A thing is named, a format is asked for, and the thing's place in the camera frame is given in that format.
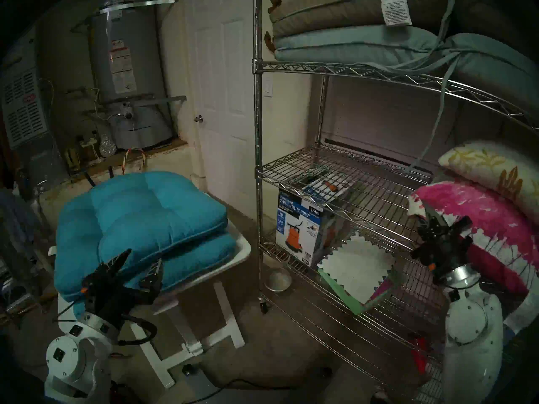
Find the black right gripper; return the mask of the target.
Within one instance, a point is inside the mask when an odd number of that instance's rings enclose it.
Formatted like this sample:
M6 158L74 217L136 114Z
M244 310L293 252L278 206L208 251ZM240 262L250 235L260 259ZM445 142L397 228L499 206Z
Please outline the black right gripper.
M419 260L431 272L436 285L452 284L450 273L468 264L467 251L472 238L462 238L461 233L471 228L472 220L462 217L448 225L433 207L423 207L425 218L418 220L417 229L422 243L411 252L411 258Z

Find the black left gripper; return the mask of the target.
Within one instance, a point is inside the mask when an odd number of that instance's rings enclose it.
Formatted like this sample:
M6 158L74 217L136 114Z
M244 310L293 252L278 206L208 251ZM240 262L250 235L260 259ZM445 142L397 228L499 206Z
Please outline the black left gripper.
M162 289L162 258L151 264L149 271L135 288L123 285L117 274L131 252L131 249L127 249L103 263L102 267L97 267L82 282L85 311L98 316L117 330L122 328L125 317L130 315L133 308L151 305Z

